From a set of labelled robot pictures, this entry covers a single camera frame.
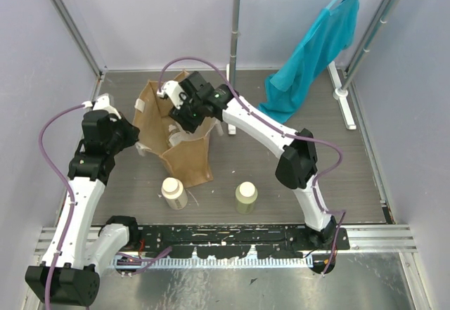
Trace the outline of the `clear amber liquid bottle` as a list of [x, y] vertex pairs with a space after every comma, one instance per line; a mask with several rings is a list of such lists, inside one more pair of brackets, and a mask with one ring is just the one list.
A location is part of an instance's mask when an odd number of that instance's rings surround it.
[[168, 144], [170, 147], [175, 147], [184, 140], [183, 131], [176, 124], [170, 124], [168, 132]]

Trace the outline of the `brown canvas bag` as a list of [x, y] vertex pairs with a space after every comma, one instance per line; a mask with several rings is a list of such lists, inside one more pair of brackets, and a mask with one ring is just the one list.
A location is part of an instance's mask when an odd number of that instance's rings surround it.
[[198, 127], [203, 137], [194, 141], [183, 141], [175, 147], [168, 144], [168, 126], [180, 125], [170, 116], [172, 102], [157, 96], [158, 82], [149, 80], [134, 104], [133, 125], [139, 128], [136, 149], [140, 155], [153, 153], [174, 177], [189, 188], [214, 179], [209, 164], [210, 134], [218, 126], [218, 121], [205, 118]]

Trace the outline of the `yellow-green round bottle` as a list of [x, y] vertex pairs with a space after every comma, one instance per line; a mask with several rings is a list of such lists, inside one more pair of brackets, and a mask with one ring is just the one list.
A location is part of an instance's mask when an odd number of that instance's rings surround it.
[[235, 191], [236, 211], [240, 214], [249, 214], [255, 208], [258, 192], [256, 186], [249, 182], [242, 182]]

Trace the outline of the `white square bottle black cap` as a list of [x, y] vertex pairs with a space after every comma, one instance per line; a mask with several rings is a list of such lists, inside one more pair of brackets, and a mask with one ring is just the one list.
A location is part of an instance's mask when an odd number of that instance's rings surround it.
[[203, 137], [203, 133], [201, 132], [200, 129], [197, 129], [194, 133], [186, 132], [183, 129], [182, 129], [182, 131], [183, 131], [183, 134], [184, 134], [184, 140], [183, 141], [189, 142], [189, 141], [194, 141], [194, 140], [197, 140], [197, 139]]

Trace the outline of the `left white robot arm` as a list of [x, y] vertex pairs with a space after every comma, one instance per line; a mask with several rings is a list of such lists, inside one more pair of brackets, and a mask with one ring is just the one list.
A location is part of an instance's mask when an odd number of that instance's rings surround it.
[[138, 141], [139, 130], [115, 108], [94, 108], [84, 114], [83, 138], [67, 174], [56, 171], [67, 196], [51, 243], [25, 281], [44, 303], [89, 307], [101, 276], [121, 250], [135, 250], [141, 234], [134, 217], [112, 216], [93, 244], [87, 243], [97, 204], [104, 193], [115, 156]]

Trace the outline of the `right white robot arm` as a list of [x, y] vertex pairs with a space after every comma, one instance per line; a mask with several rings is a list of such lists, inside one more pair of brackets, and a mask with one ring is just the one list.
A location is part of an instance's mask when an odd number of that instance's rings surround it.
[[157, 94], [172, 102], [169, 115], [184, 131], [194, 133], [211, 117], [244, 131], [271, 151], [278, 160], [277, 180], [293, 191], [302, 208], [309, 243], [318, 250], [332, 243], [337, 222], [319, 188], [316, 146], [309, 130], [277, 123], [227, 84], [214, 88], [199, 72], [180, 82], [165, 82]]

